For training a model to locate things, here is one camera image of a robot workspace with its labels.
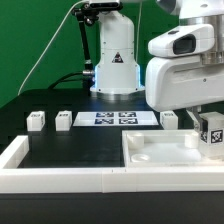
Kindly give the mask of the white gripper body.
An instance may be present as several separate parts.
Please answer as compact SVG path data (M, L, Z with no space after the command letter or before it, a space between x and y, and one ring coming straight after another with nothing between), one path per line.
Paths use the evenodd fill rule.
M163 112L224 100L224 64L203 65L199 55L154 57L146 69L146 102Z

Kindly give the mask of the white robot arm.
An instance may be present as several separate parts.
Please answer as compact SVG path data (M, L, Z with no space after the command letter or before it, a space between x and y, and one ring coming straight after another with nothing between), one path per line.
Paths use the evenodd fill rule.
M148 43L153 58L144 84L134 59L134 25L118 12L121 3L89 0L99 12L101 47L91 93L114 100L143 91L158 112L185 108L203 133L200 107L224 100L224 0L156 0L179 25Z

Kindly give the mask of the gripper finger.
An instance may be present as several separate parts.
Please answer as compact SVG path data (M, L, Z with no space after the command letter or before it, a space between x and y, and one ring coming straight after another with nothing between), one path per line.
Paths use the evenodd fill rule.
M201 133L201 126L202 126L202 118L199 115L201 111L200 107L188 107L186 109L188 115L193 120L194 130L198 133Z

